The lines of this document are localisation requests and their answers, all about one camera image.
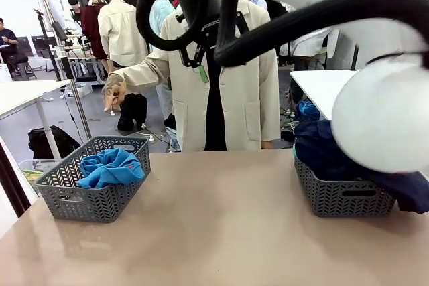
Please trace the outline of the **person's tattooed right hand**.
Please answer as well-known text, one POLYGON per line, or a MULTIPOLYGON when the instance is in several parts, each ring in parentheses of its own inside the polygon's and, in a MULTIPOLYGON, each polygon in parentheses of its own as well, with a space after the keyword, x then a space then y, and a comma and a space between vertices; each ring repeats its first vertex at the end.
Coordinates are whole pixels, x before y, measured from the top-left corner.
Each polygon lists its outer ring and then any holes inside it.
POLYGON ((101 91, 104 100, 104 111, 117 108, 126 95, 126 83, 121 75, 110 73, 101 91))

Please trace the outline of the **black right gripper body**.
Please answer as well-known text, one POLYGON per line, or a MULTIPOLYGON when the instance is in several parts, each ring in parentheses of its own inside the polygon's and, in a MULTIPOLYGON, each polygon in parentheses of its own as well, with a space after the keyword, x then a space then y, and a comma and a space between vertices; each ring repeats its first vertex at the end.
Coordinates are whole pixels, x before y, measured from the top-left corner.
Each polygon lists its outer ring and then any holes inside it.
POLYGON ((204 48, 216 44, 219 24, 219 0, 180 0, 184 19, 180 23, 185 33, 180 37, 180 47, 195 42, 204 48))

